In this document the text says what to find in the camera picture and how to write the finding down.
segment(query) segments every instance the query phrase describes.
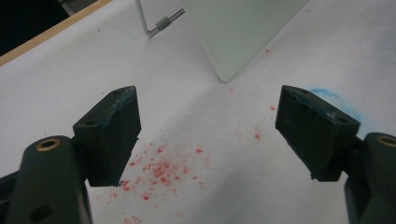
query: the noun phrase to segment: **glass panel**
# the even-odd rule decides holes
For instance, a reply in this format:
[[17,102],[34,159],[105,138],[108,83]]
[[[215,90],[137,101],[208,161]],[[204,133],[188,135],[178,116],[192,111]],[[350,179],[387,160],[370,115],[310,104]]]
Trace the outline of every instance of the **glass panel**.
[[308,0],[183,0],[221,80],[230,81]]

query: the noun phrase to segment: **blue paint stain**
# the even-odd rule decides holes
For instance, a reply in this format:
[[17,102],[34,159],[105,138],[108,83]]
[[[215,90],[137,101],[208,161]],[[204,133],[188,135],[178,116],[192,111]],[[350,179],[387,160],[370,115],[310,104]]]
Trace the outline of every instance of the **blue paint stain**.
[[340,98],[338,94],[326,89],[312,89],[311,92],[321,97]]
[[350,117],[354,118],[358,122],[362,123],[361,114],[352,108],[340,95],[327,89],[315,88],[310,90],[312,93],[327,101],[331,105],[337,107]]

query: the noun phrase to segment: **white tabletop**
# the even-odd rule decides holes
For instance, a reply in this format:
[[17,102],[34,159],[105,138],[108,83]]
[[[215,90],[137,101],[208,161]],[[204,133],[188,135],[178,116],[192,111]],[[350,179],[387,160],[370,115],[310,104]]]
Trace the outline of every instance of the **white tabletop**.
[[[148,24],[180,6],[143,1]],[[129,183],[89,189],[94,223],[347,223],[346,176],[311,180],[275,129],[276,106],[282,85],[313,90],[362,123],[359,137],[396,135],[395,11],[391,0],[311,0],[223,83],[187,15],[147,38],[134,1],[114,0],[0,68],[0,175],[135,85]],[[169,179],[155,183],[148,166],[166,163]]]

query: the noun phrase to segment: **metal rod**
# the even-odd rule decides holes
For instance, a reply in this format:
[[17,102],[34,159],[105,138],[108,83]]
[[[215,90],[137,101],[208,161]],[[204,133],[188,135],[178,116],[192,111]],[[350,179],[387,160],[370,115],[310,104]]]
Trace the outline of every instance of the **metal rod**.
[[137,11],[139,12],[139,17],[142,22],[143,26],[143,31],[145,32],[146,35],[154,36],[158,34],[161,30],[165,29],[167,26],[169,26],[172,21],[176,20],[179,18],[181,15],[184,14],[184,8],[181,7],[178,9],[176,12],[172,13],[171,15],[164,17],[162,20],[158,21],[154,27],[151,29],[148,28],[148,25],[146,23],[146,18],[145,14],[143,12],[142,4],[140,0],[135,0],[136,1],[136,6],[137,6]]

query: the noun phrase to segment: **screw hole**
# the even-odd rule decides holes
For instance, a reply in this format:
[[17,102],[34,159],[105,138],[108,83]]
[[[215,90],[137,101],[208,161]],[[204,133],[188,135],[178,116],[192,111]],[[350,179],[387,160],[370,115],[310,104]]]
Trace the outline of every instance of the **screw hole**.
[[33,223],[38,223],[46,219],[47,217],[50,217],[52,215],[52,209],[50,208],[49,205],[43,205],[35,211],[33,211],[32,215],[30,215],[30,220]]
[[386,146],[389,147],[396,147],[396,139],[387,137],[387,136],[379,136],[376,140]]
[[49,151],[59,146],[59,144],[61,144],[61,140],[57,138],[51,138],[39,143],[37,146],[35,146],[35,150],[39,152]]
[[89,126],[95,125],[96,124],[96,119],[91,119],[86,124],[89,125]]

